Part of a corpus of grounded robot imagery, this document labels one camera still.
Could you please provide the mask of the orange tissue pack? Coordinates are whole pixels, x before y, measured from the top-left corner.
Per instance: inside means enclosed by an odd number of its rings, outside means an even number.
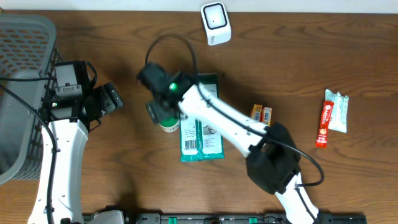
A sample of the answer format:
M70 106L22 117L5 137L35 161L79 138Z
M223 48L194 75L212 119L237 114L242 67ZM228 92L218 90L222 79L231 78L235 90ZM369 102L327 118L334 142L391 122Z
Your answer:
M260 122L263 122L269 126L271 124L271 116L272 116L272 108L263 107L261 111Z
M260 121L261 120L261 113L262 113L262 105L255 104L251 111L251 119Z

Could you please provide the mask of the mint green wipes pack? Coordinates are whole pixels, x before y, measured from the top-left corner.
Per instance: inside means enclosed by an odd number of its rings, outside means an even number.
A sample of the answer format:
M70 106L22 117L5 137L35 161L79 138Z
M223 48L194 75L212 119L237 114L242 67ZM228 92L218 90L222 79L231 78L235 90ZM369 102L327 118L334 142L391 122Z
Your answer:
M331 90L326 89L325 99L334 102L329 129L346 133L349 96L343 96L339 92L333 93Z

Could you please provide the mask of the green-lidded small jar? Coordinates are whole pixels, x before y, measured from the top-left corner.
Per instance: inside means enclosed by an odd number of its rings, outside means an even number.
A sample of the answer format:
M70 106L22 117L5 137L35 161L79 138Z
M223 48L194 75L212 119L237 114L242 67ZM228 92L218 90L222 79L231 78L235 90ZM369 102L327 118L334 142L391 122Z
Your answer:
M179 128L180 120L178 118L165 119L159 123L159 126L166 133L172 133Z

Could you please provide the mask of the green 3M adhesive package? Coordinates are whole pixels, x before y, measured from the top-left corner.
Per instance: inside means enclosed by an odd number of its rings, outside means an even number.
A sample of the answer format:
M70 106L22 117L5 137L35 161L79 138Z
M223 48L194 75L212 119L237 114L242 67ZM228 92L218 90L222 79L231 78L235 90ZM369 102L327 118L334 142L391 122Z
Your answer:
M192 116L181 115L180 150L182 162L224 159L221 134Z

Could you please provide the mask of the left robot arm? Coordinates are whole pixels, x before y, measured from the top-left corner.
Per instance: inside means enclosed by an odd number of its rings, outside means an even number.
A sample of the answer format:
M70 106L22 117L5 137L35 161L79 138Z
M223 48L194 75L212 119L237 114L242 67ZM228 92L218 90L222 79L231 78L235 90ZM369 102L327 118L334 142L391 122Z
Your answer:
M123 106L111 83L59 81L38 116L42 123L43 157L37 198L29 223L83 223L81 168L83 152L99 121Z

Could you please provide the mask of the red adhesive tube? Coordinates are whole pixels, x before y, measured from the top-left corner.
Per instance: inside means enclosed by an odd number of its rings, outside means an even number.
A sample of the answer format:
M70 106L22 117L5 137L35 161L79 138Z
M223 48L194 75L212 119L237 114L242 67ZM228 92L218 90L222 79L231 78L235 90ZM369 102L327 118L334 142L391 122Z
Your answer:
M322 114L321 114L321 118L320 118L320 126L318 129L318 136L315 141L316 147L325 148L327 145L328 127L329 127L333 107L334 107L334 102L324 101Z

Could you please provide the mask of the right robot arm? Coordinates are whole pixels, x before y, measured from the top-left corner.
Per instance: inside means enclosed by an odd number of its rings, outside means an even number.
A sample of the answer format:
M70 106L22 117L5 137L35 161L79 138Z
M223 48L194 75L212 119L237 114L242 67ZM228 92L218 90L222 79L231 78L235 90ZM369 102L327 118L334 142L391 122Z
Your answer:
M155 123L167 112L174 112L208 125L243 155L248 177L278 198L290 223L321 223L320 211L305 191L308 185L302 181L299 162L304 157L321 174L322 168L296 148L283 125L268 126L240 113L210 93L196 77L162 71L141 72L137 77L154 97L147 109Z

